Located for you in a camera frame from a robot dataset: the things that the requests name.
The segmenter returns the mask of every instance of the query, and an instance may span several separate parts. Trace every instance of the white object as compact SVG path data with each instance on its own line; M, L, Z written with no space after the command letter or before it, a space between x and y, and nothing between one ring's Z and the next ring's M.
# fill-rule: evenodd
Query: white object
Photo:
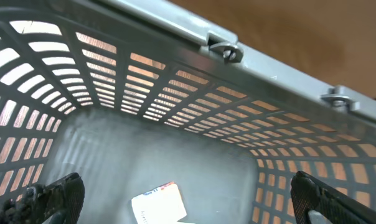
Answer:
M177 184L170 182L131 200L138 224L176 224L187 216Z

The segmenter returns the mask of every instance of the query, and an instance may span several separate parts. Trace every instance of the metal clip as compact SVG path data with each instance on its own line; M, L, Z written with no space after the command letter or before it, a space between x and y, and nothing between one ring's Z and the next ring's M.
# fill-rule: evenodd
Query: metal clip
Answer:
M225 63L237 63L243 58L243 49L229 42L213 44L209 50L222 55Z
M330 94L321 95L321 99L330 103L331 106L341 112L354 111L360 108L359 102L344 94L344 86L335 86Z

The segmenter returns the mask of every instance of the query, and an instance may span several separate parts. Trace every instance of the crate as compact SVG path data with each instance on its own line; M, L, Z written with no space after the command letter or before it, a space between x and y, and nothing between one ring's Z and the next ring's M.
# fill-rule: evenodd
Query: crate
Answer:
M0 206L78 172L80 223L169 181L182 222L295 223L298 170L376 210L376 101L166 1L0 1Z

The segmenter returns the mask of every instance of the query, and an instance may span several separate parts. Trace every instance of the wooden surface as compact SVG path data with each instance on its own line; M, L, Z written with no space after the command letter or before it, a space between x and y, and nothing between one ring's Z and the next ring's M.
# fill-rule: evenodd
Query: wooden surface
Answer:
M376 0L172 0L244 44L376 98Z

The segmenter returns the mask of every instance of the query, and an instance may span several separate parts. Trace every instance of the white tag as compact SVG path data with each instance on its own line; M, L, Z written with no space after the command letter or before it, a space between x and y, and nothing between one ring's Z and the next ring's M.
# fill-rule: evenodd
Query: white tag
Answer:
M178 186L170 182L131 200L138 224L175 224L187 216Z

